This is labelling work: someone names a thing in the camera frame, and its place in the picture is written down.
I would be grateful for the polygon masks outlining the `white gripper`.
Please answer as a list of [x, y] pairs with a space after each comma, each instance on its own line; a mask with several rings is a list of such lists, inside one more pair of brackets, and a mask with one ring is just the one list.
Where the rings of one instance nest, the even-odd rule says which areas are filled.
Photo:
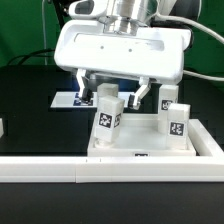
[[83, 102], [92, 97], [86, 70], [125, 79], [140, 78], [140, 88], [128, 100], [128, 107], [138, 110], [151, 89], [150, 79], [160, 84], [181, 81], [185, 49], [184, 29], [140, 27], [136, 35], [129, 36], [106, 33], [104, 25], [97, 21], [71, 20], [59, 35], [54, 59], [66, 71], [78, 68], [76, 79]]

